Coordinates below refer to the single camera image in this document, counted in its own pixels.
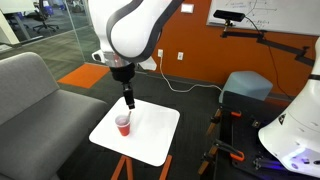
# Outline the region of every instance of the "black cable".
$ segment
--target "black cable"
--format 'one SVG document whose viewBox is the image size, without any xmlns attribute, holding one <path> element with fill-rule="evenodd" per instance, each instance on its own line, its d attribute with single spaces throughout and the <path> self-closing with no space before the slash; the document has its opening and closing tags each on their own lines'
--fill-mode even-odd
<svg viewBox="0 0 320 180">
<path fill-rule="evenodd" d="M 260 35 L 262 35 L 261 31 L 257 28 L 257 26 L 253 23 L 253 21 L 252 21 L 250 18 L 248 18 L 247 16 L 245 16 L 245 18 L 248 19 L 248 20 L 251 22 L 251 24 L 254 26 L 254 28 L 256 28 L 256 30 L 258 31 L 258 33 L 259 33 Z"/>
<path fill-rule="evenodd" d="M 274 70 L 275 70 L 275 72 L 276 72 L 277 86 L 278 86 L 278 88 L 292 101 L 292 98 L 281 88 L 281 86 L 280 86 L 280 84 L 279 84 L 278 70 L 277 70 L 276 63 L 275 63 L 275 61 L 274 61 L 273 54 L 272 54 L 272 52 L 271 52 L 270 46 L 268 46 L 268 49 L 269 49 L 269 53 L 270 53 L 270 56 L 271 56 L 271 59 L 272 59 L 272 64 L 273 64 Z"/>
<path fill-rule="evenodd" d="M 261 33 L 261 31 L 259 31 L 259 29 L 257 28 L 257 26 L 253 23 L 253 21 L 252 21 L 250 18 L 248 18 L 248 17 L 246 17 L 246 16 L 245 16 L 245 18 L 247 18 L 247 19 L 252 23 L 252 25 L 255 27 L 255 29 L 258 31 L 258 33 L 259 33 L 260 35 L 263 35 L 263 34 Z M 278 86 L 278 88 L 292 101 L 292 98 L 281 88 L 281 86 L 280 86 L 280 84 L 279 84 L 279 74 L 278 74 L 278 70 L 277 70 L 276 63 L 275 63 L 275 60 L 274 60 L 274 57 L 273 57 L 273 54 L 272 54 L 272 51 L 271 51 L 270 46 L 268 46 L 268 49 L 269 49 L 269 53 L 270 53 L 270 56 L 271 56 L 273 68 L 274 68 L 274 70 L 275 70 L 275 72 L 276 72 L 276 82 L 277 82 L 277 86 Z"/>
</svg>

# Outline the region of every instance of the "wall outlet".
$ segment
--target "wall outlet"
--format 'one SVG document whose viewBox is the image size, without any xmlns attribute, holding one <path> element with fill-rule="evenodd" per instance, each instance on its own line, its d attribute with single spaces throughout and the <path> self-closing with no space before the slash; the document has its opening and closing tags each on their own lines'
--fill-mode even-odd
<svg viewBox="0 0 320 180">
<path fill-rule="evenodd" d="M 193 13 L 194 4 L 181 4 L 181 12 L 183 13 Z"/>
<path fill-rule="evenodd" d="M 158 49 L 158 57 L 163 57 L 163 50 L 162 49 Z"/>
<path fill-rule="evenodd" d="M 183 60 L 183 52 L 178 52 L 178 60 Z"/>
</svg>

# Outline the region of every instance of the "orange floor mat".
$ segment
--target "orange floor mat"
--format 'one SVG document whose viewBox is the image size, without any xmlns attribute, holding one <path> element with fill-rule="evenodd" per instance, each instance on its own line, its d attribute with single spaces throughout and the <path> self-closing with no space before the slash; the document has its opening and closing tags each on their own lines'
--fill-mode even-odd
<svg viewBox="0 0 320 180">
<path fill-rule="evenodd" d="M 59 79 L 59 83 L 91 88 L 99 81 L 110 69 L 106 66 L 95 64 L 83 64 L 76 70 Z"/>
</svg>

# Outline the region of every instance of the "black stand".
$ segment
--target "black stand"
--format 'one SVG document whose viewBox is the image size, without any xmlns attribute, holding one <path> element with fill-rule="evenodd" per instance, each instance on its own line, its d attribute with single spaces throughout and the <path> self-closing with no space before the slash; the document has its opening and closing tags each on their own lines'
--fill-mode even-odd
<svg viewBox="0 0 320 180">
<path fill-rule="evenodd" d="M 233 118 L 233 116 L 223 115 L 220 140 L 230 143 L 232 147 L 242 151 L 245 155 L 245 160 L 237 162 L 229 158 L 227 161 L 231 166 L 227 170 L 226 167 L 223 167 L 226 166 L 226 160 L 223 158 L 224 154 L 219 153 L 215 162 L 217 166 L 216 173 L 228 171 L 230 178 L 234 173 L 236 177 L 247 174 L 248 177 L 246 179 L 318 180 L 318 178 L 286 170 L 260 144 L 258 130 L 281 114 L 285 109 L 284 107 L 277 107 L 274 104 L 268 104 L 228 91 L 224 92 L 223 102 L 229 107 L 241 111 L 241 117 Z M 220 179 L 222 176 L 221 174 L 216 174 L 216 179 Z"/>
<path fill-rule="evenodd" d="M 290 47 L 284 44 L 280 44 L 277 42 L 273 42 L 273 41 L 269 41 L 266 40 L 264 38 L 264 33 L 266 33 L 266 31 L 260 31 L 261 33 L 257 34 L 257 33 L 243 33 L 243 32 L 227 32 L 227 26 L 229 26 L 230 23 L 226 22 L 225 23 L 225 30 L 223 31 L 221 37 L 222 38 L 227 38 L 228 36 L 235 36 L 235 37 L 246 37 L 246 38 L 257 38 L 257 43 L 263 44 L 263 45 L 267 45 L 273 48 L 277 48 L 286 52 L 290 52 L 296 55 L 295 60 L 304 63 L 308 66 L 313 67 L 314 65 L 314 60 L 309 59 L 307 57 L 304 57 L 304 55 L 307 52 L 307 49 L 309 47 L 304 46 L 302 49 L 297 49 L 294 47 Z"/>
</svg>

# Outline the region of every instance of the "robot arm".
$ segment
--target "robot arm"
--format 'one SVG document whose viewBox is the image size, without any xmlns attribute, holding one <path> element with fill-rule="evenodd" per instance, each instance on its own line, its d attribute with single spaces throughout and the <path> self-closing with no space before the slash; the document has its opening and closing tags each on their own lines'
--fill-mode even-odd
<svg viewBox="0 0 320 180">
<path fill-rule="evenodd" d="M 134 108 L 130 79 L 134 63 L 147 60 L 162 27 L 183 0 L 90 0 L 94 30 L 100 40 L 95 60 L 110 67 L 113 78 L 123 84 L 129 109 Z"/>
</svg>

